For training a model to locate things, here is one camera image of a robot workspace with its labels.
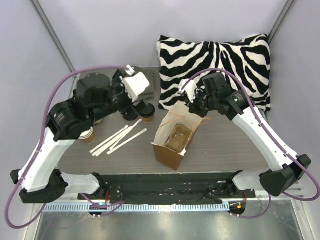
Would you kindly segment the brown cardboard cup carrier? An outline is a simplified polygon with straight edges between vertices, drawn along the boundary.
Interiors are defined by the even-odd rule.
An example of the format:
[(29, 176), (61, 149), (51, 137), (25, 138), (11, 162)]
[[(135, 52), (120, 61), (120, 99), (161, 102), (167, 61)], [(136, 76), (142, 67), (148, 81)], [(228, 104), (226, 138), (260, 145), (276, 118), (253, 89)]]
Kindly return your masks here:
[(183, 124), (176, 124), (169, 134), (167, 142), (164, 147), (180, 153), (189, 142), (192, 130)]

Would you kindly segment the brown paper bag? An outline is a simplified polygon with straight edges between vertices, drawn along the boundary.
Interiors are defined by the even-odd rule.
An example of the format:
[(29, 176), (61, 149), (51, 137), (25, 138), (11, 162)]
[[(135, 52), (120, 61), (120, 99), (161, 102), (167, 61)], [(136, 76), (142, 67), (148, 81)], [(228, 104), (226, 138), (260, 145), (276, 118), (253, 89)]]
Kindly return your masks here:
[(209, 121), (210, 117), (190, 113), (185, 104), (176, 103), (163, 118), (151, 143), (156, 160), (172, 170), (178, 170), (199, 126)]

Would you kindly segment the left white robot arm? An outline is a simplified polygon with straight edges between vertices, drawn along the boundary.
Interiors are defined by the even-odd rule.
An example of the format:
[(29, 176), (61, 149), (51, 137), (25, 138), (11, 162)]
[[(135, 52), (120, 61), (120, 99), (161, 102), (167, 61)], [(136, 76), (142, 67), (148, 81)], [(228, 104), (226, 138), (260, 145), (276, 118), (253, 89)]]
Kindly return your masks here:
[(91, 131), (96, 122), (116, 112), (127, 120), (130, 114), (136, 115), (134, 102), (149, 85), (142, 72), (129, 75), (118, 69), (112, 78), (91, 73), (77, 82), (70, 99), (48, 107), (34, 155), (24, 168), (10, 174), (12, 181), (22, 186), (21, 201), (48, 204), (73, 194), (102, 199), (108, 187), (99, 173), (67, 174), (57, 165), (68, 148), (82, 133)]

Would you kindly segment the black plastic cup lid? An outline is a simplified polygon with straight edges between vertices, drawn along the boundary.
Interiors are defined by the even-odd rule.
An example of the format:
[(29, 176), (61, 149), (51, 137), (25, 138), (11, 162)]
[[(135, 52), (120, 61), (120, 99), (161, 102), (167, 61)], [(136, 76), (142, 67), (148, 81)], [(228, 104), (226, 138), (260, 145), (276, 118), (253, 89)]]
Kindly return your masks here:
[(146, 100), (141, 100), (136, 106), (135, 110), (143, 118), (150, 118), (155, 114), (155, 107)]

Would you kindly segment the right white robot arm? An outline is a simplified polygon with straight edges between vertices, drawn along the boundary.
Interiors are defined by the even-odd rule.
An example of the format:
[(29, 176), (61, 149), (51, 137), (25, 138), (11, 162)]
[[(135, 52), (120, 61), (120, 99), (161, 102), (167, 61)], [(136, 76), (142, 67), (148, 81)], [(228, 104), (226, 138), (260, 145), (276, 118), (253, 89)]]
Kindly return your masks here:
[(304, 175), (311, 159), (298, 155), (288, 147), (268, 125), (259, 109), (253, 106), (242, 90), (233, 91), (222, 73), (209, 74), (202, 79), (204, 89), (188, 80), (181, 87), (187, 94), (189, 112), (205, 117), (209, 111), (218, 111), (237, 125), (265, 158), (269, 169), (257, 172), (241, 171), (226, 184), (226, 193), (233, 198), (247, 189), (263, 188), (274, 197), (283, 194)]

